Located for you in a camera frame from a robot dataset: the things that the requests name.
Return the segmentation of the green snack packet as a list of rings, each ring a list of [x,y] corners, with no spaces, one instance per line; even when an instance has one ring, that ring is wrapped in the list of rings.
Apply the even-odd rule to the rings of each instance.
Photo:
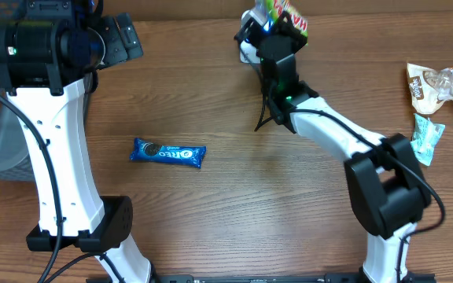
[[[293,26],[305,37],[308,37],[308,21],[290,3],[290,0],[256,0],[256,7],[261,9],[262,15],[268,23],[264,28],[268,31],[282,16],[288,13]]]

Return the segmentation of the blue Oreo cookie pack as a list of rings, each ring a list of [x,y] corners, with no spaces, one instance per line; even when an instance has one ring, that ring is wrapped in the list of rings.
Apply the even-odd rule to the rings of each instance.
[[[206,152],[206,146],[160,145],[136,138],[130,160],[201,168]]]

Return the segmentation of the beige paper pouch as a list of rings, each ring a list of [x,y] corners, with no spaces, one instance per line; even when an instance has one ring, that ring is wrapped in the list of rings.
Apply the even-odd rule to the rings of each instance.
[[[453,67],[435,70],[407,64],[407,82],[412,106],[422,115],[431,115],[444,102],[453,102]]]

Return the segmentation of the teal snack packet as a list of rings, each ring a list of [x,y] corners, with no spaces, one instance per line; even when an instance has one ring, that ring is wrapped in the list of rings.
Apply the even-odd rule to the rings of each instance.
[[[445,125],[433,123],[430,119],[414,114],[415,125],[411,146],[418,161],[429,167],[434,150],[445,130]]]

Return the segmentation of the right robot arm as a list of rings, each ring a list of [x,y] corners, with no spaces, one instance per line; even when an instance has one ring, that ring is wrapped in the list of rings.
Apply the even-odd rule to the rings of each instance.
[[[355,217],[367,232],[366,259],[351,282],[434,282],[432,274],[406,268],[410,239],[431,203],[410,142],[386,138],[334,111],[300,80],[295,54],[307,39],[284,12],[275,22],[257,9],[245,11],[235,35],[241,60],[261,82],[263,126],[269,120],[309,138],[343,163]]]

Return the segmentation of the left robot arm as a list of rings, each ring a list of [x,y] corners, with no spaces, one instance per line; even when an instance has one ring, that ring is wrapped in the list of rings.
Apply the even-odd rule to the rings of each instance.
[[[98,193],[87,150],[84,102],[98,71],[143,55],[130,16],[106,16],[103,6],[24,1],[16,18],[0,20],[0,101],[20,121],[39,195],[29,250],[57,257],[74,246],[109,282],[150,283],[158,277],[131,235],[131,199]]]

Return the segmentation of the white barcode scanner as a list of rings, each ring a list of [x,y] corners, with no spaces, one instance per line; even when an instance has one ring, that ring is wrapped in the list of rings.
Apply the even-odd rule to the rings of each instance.
[[[270,29],[270,21],[263,9],[254,7],[241,17],[240,58],[243,63],[260,64],[258,46]]]

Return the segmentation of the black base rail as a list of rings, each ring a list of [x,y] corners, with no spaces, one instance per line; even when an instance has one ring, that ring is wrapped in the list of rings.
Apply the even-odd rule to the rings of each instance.
[[[112,282],[107,276],[85,280],[87,283]],[[281,276],[281,277],[193,277],[191,275],[158,276],[162,283],[359,283],[366,282],[359,273],[325,274],[322,276]],[[402,280],[408,283],[436,283],[434,274],[409,274]]]

